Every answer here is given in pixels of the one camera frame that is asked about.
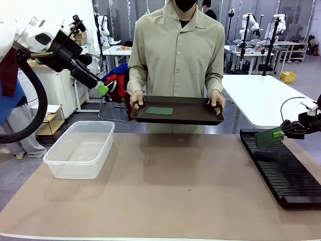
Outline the person's right hand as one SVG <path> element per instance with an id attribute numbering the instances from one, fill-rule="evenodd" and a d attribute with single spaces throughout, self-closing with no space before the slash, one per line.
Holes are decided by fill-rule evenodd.
<path id="1" fill-rule="evenodd" d="M 130 104 L 135 111 L 144 106 L 144 94 L 142 90 L 136 90 L 131 93 Z"/>

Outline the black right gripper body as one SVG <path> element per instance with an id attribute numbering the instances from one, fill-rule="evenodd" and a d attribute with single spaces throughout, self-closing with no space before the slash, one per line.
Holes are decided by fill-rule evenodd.
<path id="1" fill-rule="evenodd" d="M 306 134 L 320 132 L 320 110 L 309 110 L 298 115 L 298 121 L 305 128 Z"/>

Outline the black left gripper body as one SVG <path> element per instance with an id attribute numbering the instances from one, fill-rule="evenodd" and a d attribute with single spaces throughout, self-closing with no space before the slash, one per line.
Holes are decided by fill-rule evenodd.
<path id="1" fill-rule="evenodd" d="M 62 70 L 67 69 L 72 73 L 77 67 L 75 62 L 83 49 L 60 30 L 51 43 L 48 51 L 53 54 L 51 56 L 40 58 L 41 63 L 56 72 L 61 72 Z"/>

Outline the person's left hand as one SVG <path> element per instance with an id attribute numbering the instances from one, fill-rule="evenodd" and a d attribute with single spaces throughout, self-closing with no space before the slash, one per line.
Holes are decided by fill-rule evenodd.
<path id="1" fill-rule="evenodd" d="M 211 106 L 214 107 L 216 115 L 219 115 L 225 109 L 226 100 L 217 89 L 213 89 L 208 93 L 208 97 L 211 100 Z"/>

